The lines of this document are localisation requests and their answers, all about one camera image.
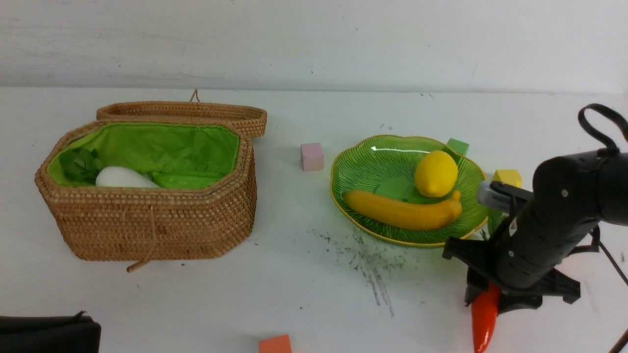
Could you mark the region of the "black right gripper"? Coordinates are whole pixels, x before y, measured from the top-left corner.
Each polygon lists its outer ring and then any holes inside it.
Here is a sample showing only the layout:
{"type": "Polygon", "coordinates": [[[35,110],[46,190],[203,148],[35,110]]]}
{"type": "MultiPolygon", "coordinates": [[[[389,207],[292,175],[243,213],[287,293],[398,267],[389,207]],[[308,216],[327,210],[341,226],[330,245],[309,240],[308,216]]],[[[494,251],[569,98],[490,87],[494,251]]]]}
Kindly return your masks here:
{"type": "Polygon", "coordinates": [[[579,281],[557,269],[571,254],[599,250],[599,219],[572,206],[543,209],[529,200],[509,215],[488,241],[448,238],[444,259],[467,265],[465,306],[490,288],[501,290],[498,314],[536,310],[545,297],[573,304],[581,297],[579,281]]]}

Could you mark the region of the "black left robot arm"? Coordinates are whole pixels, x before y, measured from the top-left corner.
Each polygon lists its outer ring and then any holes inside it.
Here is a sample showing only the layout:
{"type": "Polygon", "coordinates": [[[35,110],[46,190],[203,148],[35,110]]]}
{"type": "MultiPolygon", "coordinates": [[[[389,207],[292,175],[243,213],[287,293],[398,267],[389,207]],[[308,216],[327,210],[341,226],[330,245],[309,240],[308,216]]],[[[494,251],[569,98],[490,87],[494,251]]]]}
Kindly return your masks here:
{"type": "Polygon", "coordinates": [[[0,318],[2,353],[98,353],[101,325],[85,311],[61,317],[0,318]]]}

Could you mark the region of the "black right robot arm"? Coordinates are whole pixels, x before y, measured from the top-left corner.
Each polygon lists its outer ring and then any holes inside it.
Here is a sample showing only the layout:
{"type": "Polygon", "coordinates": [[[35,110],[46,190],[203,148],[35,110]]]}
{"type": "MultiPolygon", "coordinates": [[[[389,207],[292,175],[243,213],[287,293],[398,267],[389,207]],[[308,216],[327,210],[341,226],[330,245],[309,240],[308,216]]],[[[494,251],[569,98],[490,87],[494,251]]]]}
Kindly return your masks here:
{"type": "Polygon", "coordinates": [[[465,304],[491,286],[501,293],[498,313],[535,310],[546,296],[572,304],[580,283],[556,266],[570,255],[599,251],[599,223],[627,225],[627,154],[548,159],[536,168],[532,191],[485,180],[476,200],[507,217],[487,241],[446,241],[443,257],[468,266],[465,304]]]}

